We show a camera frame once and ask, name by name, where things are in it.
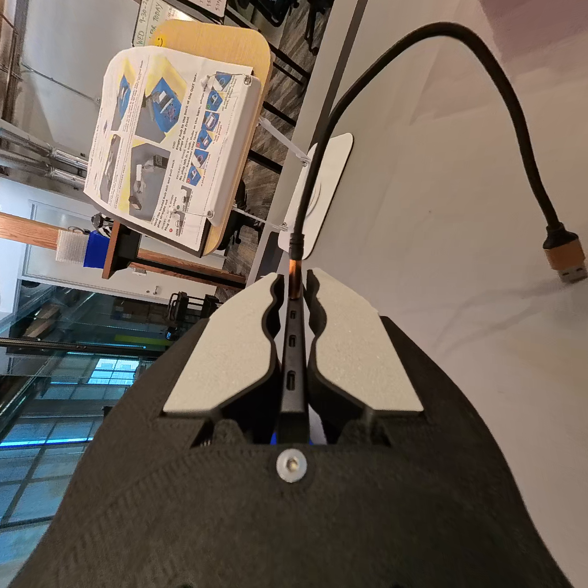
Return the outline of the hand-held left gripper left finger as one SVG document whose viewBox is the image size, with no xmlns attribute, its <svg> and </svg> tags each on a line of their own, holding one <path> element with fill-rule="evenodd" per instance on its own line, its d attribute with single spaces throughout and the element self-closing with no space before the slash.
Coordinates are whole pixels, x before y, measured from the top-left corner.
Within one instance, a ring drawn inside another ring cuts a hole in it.
<svg viewBox="0 0 588 588">
<path fill-rule="evenodd" d="M 268 274 L 227 300 L 208 320 L 162 414 L 237 422 L 246 435 L 271 435 L 280 407 L 282 275 Z"/>
</svg>

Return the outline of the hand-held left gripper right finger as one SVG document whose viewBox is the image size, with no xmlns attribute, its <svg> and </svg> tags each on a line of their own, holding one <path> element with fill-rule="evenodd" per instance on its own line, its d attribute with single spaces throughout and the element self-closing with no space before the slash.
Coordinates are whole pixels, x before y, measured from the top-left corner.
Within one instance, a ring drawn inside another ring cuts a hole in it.
<svg viewBox="0 0 588 588">
<path fill-rule="evenodd" d="M 327 435 L 359 420 L 417 417 L 424 408 L 382 317 L 369 301 L 322 269 L 307 272 L 313 333 L 307 364 L 310 405 Z"/>
</svg>

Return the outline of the dark USB hub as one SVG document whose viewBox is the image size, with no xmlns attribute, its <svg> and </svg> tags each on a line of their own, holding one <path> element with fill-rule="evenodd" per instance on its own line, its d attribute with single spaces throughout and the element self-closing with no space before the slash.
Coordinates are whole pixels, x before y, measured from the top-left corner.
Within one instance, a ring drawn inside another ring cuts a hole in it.
<svg viewBox="0 0 588 588">
<path fill-rule="evenodd" d="M 301 277 L 290 273 L 283 339 L 281 407 L 276 423 L 276 440 L 280 445 L 308 443 L 310 440 L 304 308 Z"/>
</svg>

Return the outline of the black cable orange plug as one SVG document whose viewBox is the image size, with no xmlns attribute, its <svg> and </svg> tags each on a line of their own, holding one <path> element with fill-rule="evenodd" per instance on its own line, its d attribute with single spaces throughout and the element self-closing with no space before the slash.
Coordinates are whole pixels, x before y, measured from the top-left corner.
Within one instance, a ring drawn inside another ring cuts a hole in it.
<svg viewBox="0 0 588 588">
<path fill-rule="evenodd" d="M 580 238 L 576 233 L 568 231 L 560 221 L 543 185 L 526 117 L 505 71 L 481 37 L 470 28 L 454 22 L 440 21 L 423 25 L 398 40 L 357 78 L 330 111 L 326 126 L 319 134 L 316 150 L 309 164 L 298 211 L 290 234 L 288 278 L 289 297 L 291 299 L 298 298 L 300 295 L 302 260 L 305 248 L 304 220 L 328 143 L 336 125 L 359 94 L 397 57 L 421 41 L 441 37 L 462 43 L 484 68 L 502 97 L 517 138 L 527 181 L 547 223 L 543 250 L 551 269 L 558 274 L 560 280 L 564 283 L 574 283 L 586 278 L 586 256 Z"/>
</svg>

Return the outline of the black utility cart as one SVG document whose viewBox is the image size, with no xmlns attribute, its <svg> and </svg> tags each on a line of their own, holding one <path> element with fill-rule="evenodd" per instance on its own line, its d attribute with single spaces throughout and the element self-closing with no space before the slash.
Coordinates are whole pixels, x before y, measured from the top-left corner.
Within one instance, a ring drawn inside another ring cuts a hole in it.
<svg viewBox="0 0 588 588">
<path fill-rule="evenodd" d="M 213 295 L 197 298 L 186 292 L 172 294 L 167 306 L 166 339 L 178 340 L 201 319 L 209 319 L 220 306 L 221 302 Z"/>
</svg>

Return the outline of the blue sign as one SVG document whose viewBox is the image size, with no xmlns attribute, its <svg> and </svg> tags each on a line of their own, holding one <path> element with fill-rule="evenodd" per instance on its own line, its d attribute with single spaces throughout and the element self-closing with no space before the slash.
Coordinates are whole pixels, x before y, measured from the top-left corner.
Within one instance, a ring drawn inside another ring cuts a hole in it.
<svg viewBox="0 0 588 588">
<path fill-rule="evenodd" d="M 86 245 L 83 267 L 92 269 L 103 269 L 111 238 L 99 231 L 91 231 Z"/>
</svg>

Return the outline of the white stand base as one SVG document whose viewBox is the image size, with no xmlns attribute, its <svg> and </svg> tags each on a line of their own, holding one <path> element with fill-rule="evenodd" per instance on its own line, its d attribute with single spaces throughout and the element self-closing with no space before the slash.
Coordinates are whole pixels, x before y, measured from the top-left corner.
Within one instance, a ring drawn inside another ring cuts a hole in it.
<svg viewBox="0 0 588 588">
<path fill-rule="evenodd" d="M 306 211 L 303 233 L 305 248 L 303 259 L 307 259 L 313 251 L 320 230 L 326 219 L 330 204 L 336 193 L 343 171 L 348 162 L 354 144 L 354 137 L 350 133 L 330 138 L 323 157 L 318 178 L 313 188 L 311 200 Z M 308 176 L 310 164 L 303 165 L 296 187 L 293 191 L 289 207 L 285 214 L 286 230 L 278 237 L 278 245 L 284 251 L 289 251 L 290 235 L 293 230 L 300 199 Z"/>
</svg>

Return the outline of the printed instruction sheet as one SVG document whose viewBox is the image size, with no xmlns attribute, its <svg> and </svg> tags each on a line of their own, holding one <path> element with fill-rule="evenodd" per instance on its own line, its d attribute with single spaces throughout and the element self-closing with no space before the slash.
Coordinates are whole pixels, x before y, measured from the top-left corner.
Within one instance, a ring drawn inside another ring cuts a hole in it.
<svg viewBox="0 0 588 588">
<path fill-rule="evenodd" d="M 229 205 L 260 94 L 251 66 L 158 47 L 117 53 L 84 194 L 133 230 L 202 256 Z"/>
</svg>

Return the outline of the whiteboard with writing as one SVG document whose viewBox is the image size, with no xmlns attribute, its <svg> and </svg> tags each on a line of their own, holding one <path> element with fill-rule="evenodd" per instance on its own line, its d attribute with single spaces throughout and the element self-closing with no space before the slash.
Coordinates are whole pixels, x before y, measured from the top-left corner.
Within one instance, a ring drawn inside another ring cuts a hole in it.
<svg viewBox="0 0 588 588">
<path fill-rule="evenodd" d="M 149 44 L 158 26 L 177 17 L 177 10 L 166 1 L 138 1 L 138 4 L 132 47 Z"/>
</svg>

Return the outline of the wooden post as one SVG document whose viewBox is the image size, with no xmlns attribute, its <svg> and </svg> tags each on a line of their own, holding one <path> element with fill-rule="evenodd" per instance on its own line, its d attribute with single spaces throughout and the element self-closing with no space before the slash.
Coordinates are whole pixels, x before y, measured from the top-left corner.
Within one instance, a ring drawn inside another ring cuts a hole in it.
<svg viewBox="0 0 588 588">
<path fill-rule="evenodd" d="M 56 250 L 59 231 L 53 225 L 1 213 L 4 239 Z M 140 233 L 114 222 L 102 278 L 110 279 L 120 270 L 133 268 L 235 291 L 246 287 L 243 276 L 140 248 L 141 238 Z"/>
</svg>

